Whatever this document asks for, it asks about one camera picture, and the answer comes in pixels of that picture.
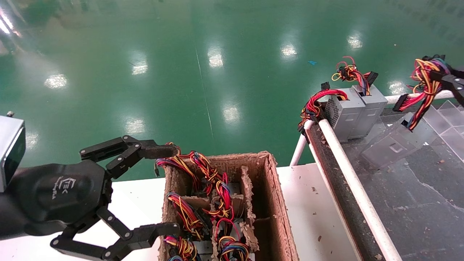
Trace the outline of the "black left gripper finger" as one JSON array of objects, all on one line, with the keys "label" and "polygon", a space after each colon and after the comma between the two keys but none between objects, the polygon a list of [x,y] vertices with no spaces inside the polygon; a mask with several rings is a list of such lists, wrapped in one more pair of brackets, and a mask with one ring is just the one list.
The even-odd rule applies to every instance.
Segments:
[{"label": "black left gripper finger", "polygon": [[173,144],[157,144],[155,140],[138,140],[125,135],[86,147],[80,150],[80,157],[93,162],[112,158],[105,167],[105,178],[118,179],[141,159],[169,158],[177,152]]},{"label": "black left gripper finger", "polygon": [[[103,221],[119,236],[114,244],[105,248],[74,240],[77,233],[86,231],[98,221]],[[179,224],[169,222],[144,225],[130,230],[107,207],[99,207],[79,221],[68,225],[61,235],[51,241],[50,246],[61,254],[80,259],[121,261],[132,251],[151,248],[160,236],[178,236],[180,232]]]}]

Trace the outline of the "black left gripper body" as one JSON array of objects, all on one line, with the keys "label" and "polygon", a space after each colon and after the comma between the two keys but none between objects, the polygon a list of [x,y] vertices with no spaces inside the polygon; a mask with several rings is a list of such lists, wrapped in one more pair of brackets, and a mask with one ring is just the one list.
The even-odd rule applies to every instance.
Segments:
[{"label": "black left gripper body", "polygon": [[5,235],[49,236],[111,202],[112,182],[91,160],[19,168],[5,189]]}]

